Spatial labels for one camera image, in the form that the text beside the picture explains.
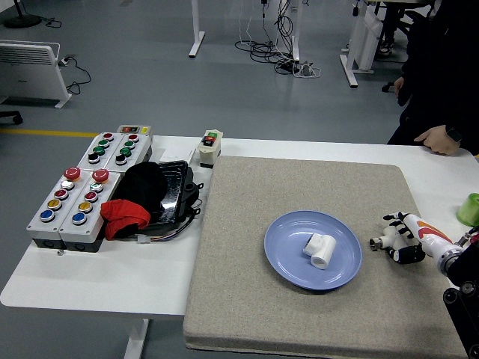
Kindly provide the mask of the person's left hand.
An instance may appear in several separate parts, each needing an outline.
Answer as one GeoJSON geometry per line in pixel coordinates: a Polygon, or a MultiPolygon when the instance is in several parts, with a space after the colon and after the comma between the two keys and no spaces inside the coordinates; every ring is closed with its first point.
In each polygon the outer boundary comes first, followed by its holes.
{"type": "Polygon", "coordinates": [[[460,148],[460,143],[447,134],[445,125],[428,129],[416,137],[414,142],[422,142],[433,152],[444,156],[453,155],[460,148]]]}

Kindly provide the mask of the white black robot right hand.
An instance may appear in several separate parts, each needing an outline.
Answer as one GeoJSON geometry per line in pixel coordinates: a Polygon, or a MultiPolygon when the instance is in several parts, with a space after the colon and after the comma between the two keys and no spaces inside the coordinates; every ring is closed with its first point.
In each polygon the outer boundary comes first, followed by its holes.
{"type": "Polygon", "coordinates": [[[417,215],[408,212],[395,212],[383,217],[384,220],[393,220],[392,226],[402,224],[403,233],[411,233],[413,239],[421,244],[422,251],[432,257],[436,266],[445,271],[447,261],[453,261],[464,251],[464,248],[454,244],[443,232],[428,224],[417,215]]]}

